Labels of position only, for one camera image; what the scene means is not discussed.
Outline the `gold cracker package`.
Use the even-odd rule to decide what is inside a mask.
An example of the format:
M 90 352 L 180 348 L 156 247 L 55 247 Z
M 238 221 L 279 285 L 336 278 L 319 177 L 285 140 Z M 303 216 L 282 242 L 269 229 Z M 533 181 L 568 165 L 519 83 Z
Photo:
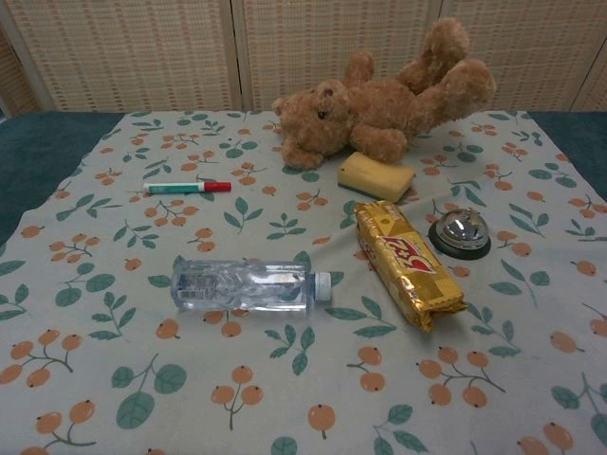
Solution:
M 468 309 L 464 293 L 396 204 L 355 205 L 359 244 L 403 317 L 429 333 L 438 317 Z

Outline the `silver desk bell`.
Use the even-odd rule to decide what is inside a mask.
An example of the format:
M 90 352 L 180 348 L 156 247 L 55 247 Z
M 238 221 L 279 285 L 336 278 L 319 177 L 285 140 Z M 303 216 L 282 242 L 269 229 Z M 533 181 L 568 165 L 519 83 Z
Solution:
M 482 259 L 491 248 L 487 223 L 472 208 L 445 213 L 431 225 L 428 236 L 436 250 L 463 261 Z

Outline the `green white red-capped marker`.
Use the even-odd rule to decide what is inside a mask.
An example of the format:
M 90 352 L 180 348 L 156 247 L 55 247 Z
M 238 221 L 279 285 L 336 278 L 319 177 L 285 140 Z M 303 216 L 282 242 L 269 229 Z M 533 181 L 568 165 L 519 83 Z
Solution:
M 230 182 L 201 181 L 193 183 L 144 183 L 143 191 L 151 194 L 189 194 L 231 191 Z

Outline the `clear plastic water bottle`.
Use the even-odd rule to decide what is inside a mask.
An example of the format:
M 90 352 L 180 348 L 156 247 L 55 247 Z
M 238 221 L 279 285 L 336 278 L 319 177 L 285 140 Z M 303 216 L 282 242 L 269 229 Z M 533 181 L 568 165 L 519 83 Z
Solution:
M 306 313 L 332 300 L 332 276 L 297 261 L 179 259 L 171 297 L 181 310 Z

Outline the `woven folding screen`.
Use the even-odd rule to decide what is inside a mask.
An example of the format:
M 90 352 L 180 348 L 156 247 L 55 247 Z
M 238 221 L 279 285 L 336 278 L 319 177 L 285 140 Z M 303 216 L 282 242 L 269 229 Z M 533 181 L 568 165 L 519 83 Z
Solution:
M 607 0 L 0 0 L 0 107 L 266 110 L 362 47 L 394 76 L 446 17 L 493 108 L 607 111 Z

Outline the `brown teddy bear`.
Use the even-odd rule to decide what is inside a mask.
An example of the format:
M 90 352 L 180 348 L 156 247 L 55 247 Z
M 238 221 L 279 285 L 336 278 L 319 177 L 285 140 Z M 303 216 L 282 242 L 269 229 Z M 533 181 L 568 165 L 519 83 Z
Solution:
M 317 169 L 347 147 L 379 162 L 400 161 L 412 138 L 481 111 L 491 101 L 495 80 L 468 54 L 468 33 L 454 17 L 436 21 L 420 56 L 392 79 L 375 78 L 372 53 L 357 51 L 342 79 L 273 102 L 284 163 Z

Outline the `yellow green sponge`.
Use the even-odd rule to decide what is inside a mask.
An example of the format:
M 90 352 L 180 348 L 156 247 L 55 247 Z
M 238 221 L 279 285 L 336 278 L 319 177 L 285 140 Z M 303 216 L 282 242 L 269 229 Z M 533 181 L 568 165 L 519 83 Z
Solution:
M 397 202 L 412 185 L 414 169 L 354 152 L 338 167 L 338 184 L 378 200 Z

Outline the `floral fruit-print tablecloth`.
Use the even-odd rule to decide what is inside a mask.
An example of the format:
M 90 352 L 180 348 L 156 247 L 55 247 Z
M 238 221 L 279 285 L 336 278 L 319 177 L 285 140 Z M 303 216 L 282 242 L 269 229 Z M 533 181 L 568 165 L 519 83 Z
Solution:
M 360 248 L 335 162 L 287 168 L 266 111 L 123 115 L 0 246 L 0 455 L 607 455 L 607 113 L 488 112 L 417 137 L 425 232 L 468 309 L 423 333 Z M 230 182 L 151 194 L 144 183 Z M 181 310 L 175 261 L 297 261 L 306 313 Z

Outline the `teal table cover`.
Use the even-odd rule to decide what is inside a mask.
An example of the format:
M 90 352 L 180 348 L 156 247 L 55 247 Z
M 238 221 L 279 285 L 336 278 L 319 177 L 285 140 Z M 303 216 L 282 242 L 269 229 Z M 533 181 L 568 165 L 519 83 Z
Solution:
M 78 167 L 120 113 L 32 112 L 0 123 L 0 246 Z

